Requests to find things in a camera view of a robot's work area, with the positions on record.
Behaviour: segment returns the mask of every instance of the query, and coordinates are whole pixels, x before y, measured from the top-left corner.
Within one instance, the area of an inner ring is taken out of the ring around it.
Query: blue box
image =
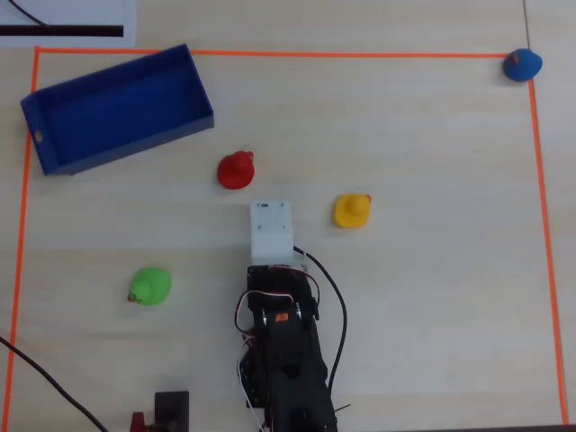
[[[79,173],[214,127],[186,45],[41,89],[21,104],[46,176]]]

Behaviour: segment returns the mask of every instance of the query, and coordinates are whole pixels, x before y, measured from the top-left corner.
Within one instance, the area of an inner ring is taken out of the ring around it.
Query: orange boundary line
[[[31,91],[38,86],[38,64],[40,50],[34,48],[34,66],[32,67]],[[26,231],[26,209],[28,202],[28,174],[30,173],[30,152],[32,137],[26,134],[26,148],[24,151],[24,172],[22,175],[22,196],[20,198],[20,228],[18,229],[18,252],[16,255],[16,276],[14,279],[14,298],[12,305],[12,327],[10,329],[10,343],[16,345],[16,330],[18,328],[18,310],[20,307],[20,285],[22,281],[22,266],[24,253],[24,233]],[[2,432],[8,431],[8,416],[10,415],[10,400],[12,397],[12,379],[14,375],[14,352],[8,352],[8,371],[6,372],[6,388],[4,391],[4,414],[2,416]]]
[[[34,48],[34,64],[31,78],[31,91],[34,92],[38,85],[38,68],[40,54],[153,54],[159,49],[67,49],[67,48]],[[235,50],[214,50],[214,49],[192,49],[194,55],[200,56],[229,56],[229,57],[275,57],[275,58],[309,58],[309,59],[504,59],[507,54],[500,53],[354,53],[354,52],[284,52],[284,51],[235,51]],[[560,320],[558,316],[558,300],[556,295],[556,283],[554,279],[554,260],[552,255],[552,241],[550,238],[550,226],[548,221],[548,209],[546,203],[544,169],[542,164],[542,150],[540,146],[540,132],[538,128],[538,118],[536,110],[536,94],[534,82],[529,84],[530,109],[532,113],[532,128],[534,132],[536,167],[538,171],[538,185],[540,188],[540,204],[542,207],[542,218],[544,224],[544,243],[546,247],[546,259],[548,264],[548,281],[550,285],[550,299],[552,306],[554,349],[556,356],[556,373],[558,380],[558,393],[560,399],[560,409],[562,413],[562,423],[568,425],[568,409],[566,403],[566,392],[564,388],[563,353],[562,339],[560,335]],[[10,342],[15,345],[16,331],[18,327],[18,312],[20,306],[20,290],[23,269],[24,234],[26,231],[26,210],[28,201],[28,179],[30,173],[30,154],[32,147],[32,137],[28,132],[26,135],[26,148],[24,152],[24,168],[22,175],[22,198],[20,202],[20,227],[18,232],[18,252],[16,258],[16,275],[14,281],[14,297],[12,312],[12,327],[10,330]],[[10,402],[12,396],[12,385],[14,376],[14,353],[8,353],[8,370],[6,374],[6,387],[4,393],[4,415],[2,417],[2,431],[8,432],[8,417],[10,414]]]
[[[546,201],[546,188],[544,181],[544,167],[542,164],[542,149],[540,147],[540,130],[538,128],[538,112],[536,110],[536,93],[534,81],[528,83],[530,93],[530,110],[532,112],[532,130],[534,132],[534,145],[536,153],[536,167],[538,169],[538,185],[540,186],[540,205],[542,207],[542,222],[544,224],[544,243],[546,244],[546,260],[548,263],[548,282],[550,285],[550,303],[552,306],[552,323],[554,332],[554,350],[556,353],[556,375],[558,380],[558,396],[560,398],[560,411],[562,423],[568,425],[568,407],[566,403],[566,390],[564,388],[564,367],[562,354],[562,337],[560,335],[560,319],[558,316],[558,299],[556,296],[556,281],[554,278],[554,259],[552,256],[552,241],[550,238],[550,223],[548,221],[548,204]]]
[[[159,49],[80,49],[40,48],[46,54],[154,54]],[[424,53],[424,52],[290,52],[290,51],[233,51],[222,49],[191,49],[197,56],[227,57],[289,57],[304,59],[504,59],[501,53]]]

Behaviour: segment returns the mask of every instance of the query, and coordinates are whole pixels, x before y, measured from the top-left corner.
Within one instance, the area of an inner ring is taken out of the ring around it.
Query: green rubber duck
[[[170,293],[170,285],[170,274],[165,269],[142,268],[132,279],[128,301],[146,305],[160,304]]]

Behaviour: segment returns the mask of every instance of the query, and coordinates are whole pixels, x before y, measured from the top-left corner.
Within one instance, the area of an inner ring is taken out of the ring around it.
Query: white plastic block
[[[256,200],[250,204],[252,264],[289,265],[294,261],[292,205],[280,200]]]

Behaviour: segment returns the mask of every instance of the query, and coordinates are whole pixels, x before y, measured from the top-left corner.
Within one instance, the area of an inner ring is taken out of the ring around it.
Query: rubber duck
[[[362,193],[348,193],[338,198],[334,206],[334,222],[340,228],[361,228],[370,216],[372,197]]]
[[[542,65],[540,56],[528,48],[521,48],[512,51],[504,60],[502,67],[508,78],[523,83],[534,78]]]
[[[254,153],[237,151],[223,158],[218,164],[218,181],[226,189],[242,189],[254,178]]]
[[[153,305],[163,302],[170,293],[170,274],[163,268],[140,269],[130,285],[129,302]]]

